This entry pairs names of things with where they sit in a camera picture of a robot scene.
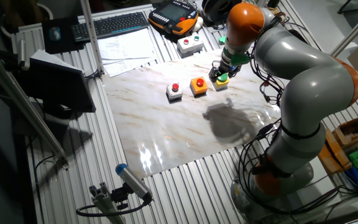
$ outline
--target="red button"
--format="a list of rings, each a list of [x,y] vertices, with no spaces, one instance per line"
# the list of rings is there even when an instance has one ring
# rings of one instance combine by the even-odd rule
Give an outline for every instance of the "red button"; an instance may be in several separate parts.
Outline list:
[[[202,87],[204,85],[204,80],[202,78],[197,79],[197,86]]]
[[[174,84],[172,85],[172,90],[173,90],[173,91],[178,91],[178,90],[179,90],[179,85],[178,85],[177,83],[174,83]]]

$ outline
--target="computer monitor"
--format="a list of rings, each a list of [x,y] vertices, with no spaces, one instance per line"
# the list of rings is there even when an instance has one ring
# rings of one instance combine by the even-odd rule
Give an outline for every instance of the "computer monitor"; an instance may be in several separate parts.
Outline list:
[[[16,54],[0,51],[0,55],[17,63]],[[64,105],[77,112],[96,111],[81,70],[30,58],[28,71],[12,74],[27,96],[41,99],[45,105]]]

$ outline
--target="marble pattern mat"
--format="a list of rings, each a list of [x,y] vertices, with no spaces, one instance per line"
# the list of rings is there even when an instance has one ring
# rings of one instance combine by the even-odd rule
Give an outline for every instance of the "marble pattern mat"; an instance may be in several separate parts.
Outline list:
[[[243,65],[226,90],[208,79],[221,50],[103,77],[129,167],[140,178],[239,146],[280,117],[266,103],[262,81]],[[195,98],[190,80],[203,76],[205,96]],[[168,84],[180,83],[182,101],[169,103]]]

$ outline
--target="document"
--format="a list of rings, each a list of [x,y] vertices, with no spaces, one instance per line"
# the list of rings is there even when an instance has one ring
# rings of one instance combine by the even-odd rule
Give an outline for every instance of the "document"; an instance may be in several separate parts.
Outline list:
[[[98,45],[103,67],[110,77],[155,60],[155,49],[148,29],[101,39]]]

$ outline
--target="paper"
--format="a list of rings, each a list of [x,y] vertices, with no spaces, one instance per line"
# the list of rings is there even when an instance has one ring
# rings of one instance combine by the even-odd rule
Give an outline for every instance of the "paper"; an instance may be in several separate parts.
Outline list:
[[[152,58],[121,60],[119,62],[103,65],[103,67],[110,77],[114,77],[124,72],[128,72],[129,70],[132,70],[134,68],[140,67],[151,61],[153,61]]]
[[[82,69],[79,69],[79,68],[76,68],[76,67],[70,65],[69,63],[66,63],[63,60],[60,60],[60,58],[46,53],[44,50],[38,50],[35,54],[33,54],[33,56],[31,56],[31,58],[41,60],[44,62],[54,63],[54,64],[61,65],[64,67],[68,67],[68,68],[74,68],[74,69],[80,70],[84,73],[84,71]]]
[[[98,40],[104,70],[110,77],[155,60],[147,29]]]

